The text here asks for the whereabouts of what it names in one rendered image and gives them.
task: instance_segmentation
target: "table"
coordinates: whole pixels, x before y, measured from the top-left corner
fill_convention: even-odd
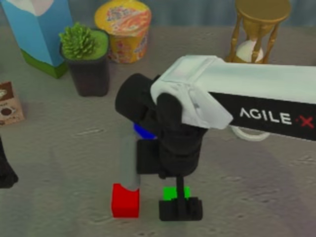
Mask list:
[[[279,136],[260,143],[229,129],[205,136],[200,164],[186,179],[203,201],[204,219],[158,220],[162,188],[173,180],[142,177],[141,217],[114,220],[120,138],[132,124],[114,110],[132,73],[153,78],[185,54],[227,55],[232,28],[153,28],[150,47],[132,65],[111,64],[104,98],[80,98],[69,74],[54,79],[23,61],[8,27],[0,28],[0,80],[11,80],[26,114],[2,127],[6,156],[20,181],[0,190],[1,237],[307,237],[316,233],[315,144]],[[315,65],[316,29],[281,28],[271,62]]]

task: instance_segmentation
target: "white cable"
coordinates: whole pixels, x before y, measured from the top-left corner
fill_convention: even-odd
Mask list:
[[[242,131],[239,127],[231,126],[233,133],[242,140],[249,142],[261,142],[270,136],[270,133],[264,132],[259,135],[251,135]]]

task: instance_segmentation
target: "black plant pot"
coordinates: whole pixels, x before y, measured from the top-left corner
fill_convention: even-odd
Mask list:
[[[70,60],[64,56],[62,44],[59,50],[80,96],[105,96],[108,93],[110,73],[107,53],[96,60]]]

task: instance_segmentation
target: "hourglass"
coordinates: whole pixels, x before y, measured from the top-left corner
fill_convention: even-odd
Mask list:
[[[236,0],[235,4],[237,21],[226,62],[267,64],[279,25],[291,12],[289,0]],[[241,23],[247,38],[236,48]],[[264,54],[261,48],[262,38],[269,33],[267,50]],[[234,126],[232,130],[237,137],[247,141],[262,141],[270,135],[269,133],[252,135]]]

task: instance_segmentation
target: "red x logo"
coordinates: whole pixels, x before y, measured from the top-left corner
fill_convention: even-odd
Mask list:
[[[301,127],[308,126],[310,128],[314,128],[314,125],[312,124],[313,117],[304,118],[300,115],[300,119],[302,120]]]

